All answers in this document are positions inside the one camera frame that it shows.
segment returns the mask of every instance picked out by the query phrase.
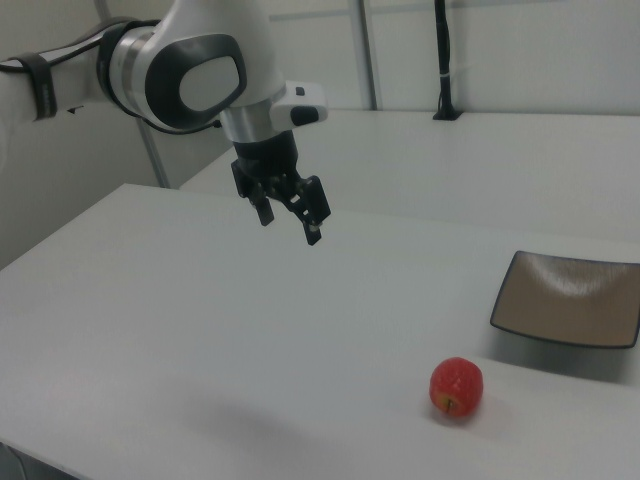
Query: white robot link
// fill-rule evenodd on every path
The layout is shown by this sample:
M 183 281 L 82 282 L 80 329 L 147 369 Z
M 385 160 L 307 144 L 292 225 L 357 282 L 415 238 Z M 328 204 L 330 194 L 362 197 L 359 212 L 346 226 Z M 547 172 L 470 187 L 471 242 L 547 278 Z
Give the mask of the white robot link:
M 319 85 L 284 80 L 258 0 L 175 0 L 161 21 L 115 18 L 71 45 L 0 62 L 0 136 L 91 101 L 168 134 L 222 126 L 238 193 L 261 223 L 273 220 L 271 198 L 310 245 L 321 238 L 331 212 L 318 177 L 298 174 L 292 130 L 325 120 L 326 98 Z

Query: square plate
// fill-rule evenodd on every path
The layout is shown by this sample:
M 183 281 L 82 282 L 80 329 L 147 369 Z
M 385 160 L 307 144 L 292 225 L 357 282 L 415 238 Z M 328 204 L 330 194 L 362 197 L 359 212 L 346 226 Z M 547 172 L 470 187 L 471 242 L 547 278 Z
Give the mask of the square plate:
M 640 324 L 640 265 L 516 252 L 491 325 L 594 348 L 631 348 Z

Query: black strap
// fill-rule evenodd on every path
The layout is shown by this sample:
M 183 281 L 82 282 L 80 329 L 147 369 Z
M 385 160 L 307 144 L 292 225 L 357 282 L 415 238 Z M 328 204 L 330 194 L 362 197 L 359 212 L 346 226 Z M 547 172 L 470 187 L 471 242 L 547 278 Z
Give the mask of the black strap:
M 55 117 L 58 112 L 58 104 L 49 63 L 37 53 L 23 53 L 10 60 L 19 61 L 31 77 L 38 112 L 36 121 Z

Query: red apple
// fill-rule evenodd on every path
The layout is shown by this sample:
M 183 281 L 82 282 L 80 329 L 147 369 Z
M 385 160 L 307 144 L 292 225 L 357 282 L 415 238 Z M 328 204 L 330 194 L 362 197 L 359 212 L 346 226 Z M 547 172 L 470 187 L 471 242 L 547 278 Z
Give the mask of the red apple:
M 449 358 L 431 374 L 429 397 L 447 415 L 465 417 L 480 403 L 482 372 L 469 360 Z

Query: white table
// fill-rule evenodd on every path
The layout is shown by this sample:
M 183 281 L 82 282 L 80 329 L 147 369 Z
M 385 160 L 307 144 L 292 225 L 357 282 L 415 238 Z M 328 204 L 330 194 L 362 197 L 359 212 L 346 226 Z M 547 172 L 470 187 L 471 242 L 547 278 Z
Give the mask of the white table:
M 637 478 L 637 349 L 488 320 L 515 250 L 640 243 L 349 212 L 339 179 L 314 247 L 283 208 L 128 186 L 0 272 L 0 440 L 92 480 Z M 427 408 L 453 355 L 485 375 L 465 424 Z
M 640 117 L 331 111 L 295 130 L 333 208 L 640 242 Z M 236 196 L 229 150 L 182 190 Z

